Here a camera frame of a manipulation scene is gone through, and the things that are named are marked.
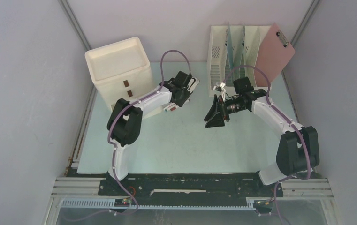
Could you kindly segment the blue clipboard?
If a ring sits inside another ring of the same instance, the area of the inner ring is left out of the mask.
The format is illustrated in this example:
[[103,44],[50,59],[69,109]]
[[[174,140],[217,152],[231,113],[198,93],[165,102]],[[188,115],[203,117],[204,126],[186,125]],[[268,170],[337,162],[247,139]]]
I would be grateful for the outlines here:
[[225,78],[226,84],[228,87],[233,86],[233,75],[228,77],[228,73],[234,68],[234,48],[232,44],[232,36],[231,36],[231,29],[230,25],[228,25],[226,30],[226,50],[227,50],[227,60],[226,60],[226,67],[225,67]]

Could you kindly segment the white marker maroon cap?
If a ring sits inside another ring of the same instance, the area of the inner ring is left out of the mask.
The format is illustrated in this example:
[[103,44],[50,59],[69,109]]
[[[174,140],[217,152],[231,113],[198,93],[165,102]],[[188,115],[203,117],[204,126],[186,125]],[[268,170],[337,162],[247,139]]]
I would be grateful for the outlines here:
[[[184,102],[184,104],[189,103],[189,102],[190,102],[190,100],[188,99],[188,100],[186,100],[186,101]],[[170,108],[168,108],[167,111],[174,111],[174,110],[176,110],[176,109],[178,109],[178,108],[180,108],[178,105],[173,105],[173,106],[171,106]]]

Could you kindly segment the green clipboard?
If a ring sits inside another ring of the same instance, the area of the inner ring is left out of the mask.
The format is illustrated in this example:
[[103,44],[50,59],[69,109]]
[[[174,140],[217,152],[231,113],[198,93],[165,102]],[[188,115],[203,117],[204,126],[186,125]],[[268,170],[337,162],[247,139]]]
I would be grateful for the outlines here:
[[258,26],[245,26],[244,33],[244,63],[255,67],[258,50],[261,42],[261,33]]

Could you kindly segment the pink clipboard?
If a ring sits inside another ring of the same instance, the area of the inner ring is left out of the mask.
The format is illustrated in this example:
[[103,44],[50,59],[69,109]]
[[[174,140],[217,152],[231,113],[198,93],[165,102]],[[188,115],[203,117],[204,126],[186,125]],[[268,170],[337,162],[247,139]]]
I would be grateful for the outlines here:
[[255,71],[255,82],[258,87],[266,87],[281,73],[295,54],[295,49],[274,23],[260,44],[255,67],[261,70],[263,75]]

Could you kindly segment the cream three-drawer cabinet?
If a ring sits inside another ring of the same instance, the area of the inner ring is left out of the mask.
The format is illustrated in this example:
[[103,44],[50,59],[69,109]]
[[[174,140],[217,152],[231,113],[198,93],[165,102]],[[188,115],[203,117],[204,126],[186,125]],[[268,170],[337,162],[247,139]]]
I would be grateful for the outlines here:
[[135,100],[161,82],[160,77],[153,76],[151,63],[138,37],[89,50],[84,56],[91,81],[109,113],[118,99]]

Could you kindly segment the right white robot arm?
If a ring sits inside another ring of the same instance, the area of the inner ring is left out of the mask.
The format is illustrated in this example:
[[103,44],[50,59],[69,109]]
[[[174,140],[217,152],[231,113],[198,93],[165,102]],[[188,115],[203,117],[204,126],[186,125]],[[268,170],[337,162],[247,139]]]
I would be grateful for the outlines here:
[[320,163],[316,129],[290,119],[273,103],[267,90],[255,89],[249,78],[237,79],[233,84],[236,95],[230,99],[225,98],[225,83],[214,86],[213,90],[220,95],[213,96],[213,105],[204,118],[205,127],[223,127],[231,114],[248,110],[260,117],[280,139],[275,162],[257,172],[259,179],[252,183],[253,192],[264,196],[271,190],[271,184],[299,172],[306,172],[309,177]]

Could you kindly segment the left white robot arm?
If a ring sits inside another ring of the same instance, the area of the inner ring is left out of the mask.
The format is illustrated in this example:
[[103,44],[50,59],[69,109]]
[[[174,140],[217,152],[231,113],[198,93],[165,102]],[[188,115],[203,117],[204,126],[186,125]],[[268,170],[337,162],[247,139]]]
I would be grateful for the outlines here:
[[154,90],[136,100],[117,100],[107,123],[107,141],[113,145],[108,170],[114,178],[109,185],[112,192],[122,195],[128,189],[124,178],[129,173],[130,154],[134,152],[130,148],[140,135],[143,117],[164,105],[182,107],[198,84],[199,80],[192,74],[179,71],[176,77],[162,81]]

